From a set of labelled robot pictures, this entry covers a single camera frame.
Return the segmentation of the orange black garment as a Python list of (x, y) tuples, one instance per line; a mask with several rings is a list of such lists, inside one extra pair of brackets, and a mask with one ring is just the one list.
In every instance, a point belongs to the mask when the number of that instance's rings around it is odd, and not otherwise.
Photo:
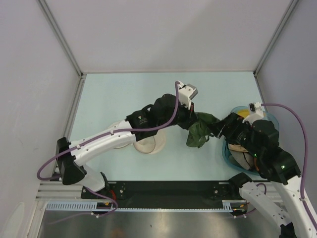
[(249, 153), (243, 153), (243, 156), (246, 164), (249, 166), (248, 170), (258, 173), (260, 169), (257, 166), (257, 158)]

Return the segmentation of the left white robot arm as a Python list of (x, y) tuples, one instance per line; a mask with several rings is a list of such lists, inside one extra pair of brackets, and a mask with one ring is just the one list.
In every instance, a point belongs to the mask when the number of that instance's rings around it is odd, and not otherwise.
[(87, 166), (87, 162), (108, 150), (133, 144), (147, 138), (155, 139), (163, 128), (177, 125), (182, 129), (197, 121), (193, 96), (164, 94), (141, 110), (128, 115), (117, 125), (82, 140), (70, 142), (66, 137), (57, 141), (57, 165), (63, 185), (81, 184), (98, 198), (109, 194), (106, 176)]

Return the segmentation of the yellow garment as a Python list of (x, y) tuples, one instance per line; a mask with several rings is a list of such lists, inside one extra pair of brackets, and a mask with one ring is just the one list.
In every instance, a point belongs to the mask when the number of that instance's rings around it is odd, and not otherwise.
[(265, 113), (263, 111), (259, 112), (250, 112), (248, 109), (241, 109), (238, 110), (236, 112), (236, 114), (238, 114), (239, 116), (243, 117), (243, 118), (248, 118), (248, 120), (254, 119), (254, 120), (258, 120), (258, 119), (263, 119), (265, 117)]

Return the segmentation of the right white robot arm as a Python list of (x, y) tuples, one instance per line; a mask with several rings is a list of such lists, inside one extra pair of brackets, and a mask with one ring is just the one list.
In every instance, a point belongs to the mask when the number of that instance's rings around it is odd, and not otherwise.
[(279, 193), (286, 210), (280, 209), (255, 183), (239, 173), (229, 180), (229, 195), (249, 201), (280, 230), (282, 238), (315, 238), (317, 214), (302, 186), (304, 171), (294, 157), (279, 146), (279, 132), (271, 121), (242, 118), (236, 113), (208, 124), (212, 135), (245, 148), (256, 159), (259, 175)]

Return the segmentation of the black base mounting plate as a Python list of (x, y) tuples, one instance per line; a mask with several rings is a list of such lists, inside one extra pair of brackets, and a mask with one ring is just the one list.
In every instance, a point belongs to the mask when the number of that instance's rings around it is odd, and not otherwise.
[(221, 200), (243, 200), (228, 181), (112, 181), (102, 195), (115, 195), (116, 202), (128, 205), (210, 204)]

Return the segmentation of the round beige mesh laundry bag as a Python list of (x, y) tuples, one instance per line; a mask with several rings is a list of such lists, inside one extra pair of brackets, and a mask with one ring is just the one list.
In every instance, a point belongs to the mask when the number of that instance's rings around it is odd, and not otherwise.
[[(117, 121), (106, 128), (106, 130), (116, 130), (120, 128), (129, 128), (128, 122)], [(129, 142), (126, 144), (121, 144), (115, 149), (123, 149), (133, 145), (133, 147), (140, 153), (143, 154), (156, 154), (160, 152), (166, 145), (166, 134), (164, 130), (159, 130), (156, 135), (145, 138), (137, 142)]]

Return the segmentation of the translucent blue plastic basket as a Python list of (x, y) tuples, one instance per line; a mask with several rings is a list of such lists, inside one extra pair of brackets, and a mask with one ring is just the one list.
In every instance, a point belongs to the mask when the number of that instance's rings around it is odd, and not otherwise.
[[(238, 110), (241, 110), (241, 109), (248, 109), (249, 110), (248, 107), (238, 106), (238, 107), (233, 108), (231, 110), (231, 112), (236, 113)], [(276, 119), (276, 117), (274, 115), (266, 112), (266, 111), (264, 111), (264, 113), (265, 113), (264, 120), (271, 121), (274, 124), (275, 129), (277, 129), (279, 131), (279, 122)], [(234, 169), (237, 169), (237, 170), (242, 171), (242, 172), (247, 173), (247, 174), (260, 176), (259, 173), (248, 170), (249, 166), (246, 164), (246, 162), (244, 160), (243, 153), (229, 150), (228, 143), (226, 141), (223, 142), (222, 156), (223, 156), (225, 162), (229, 166), (233, 167)]]

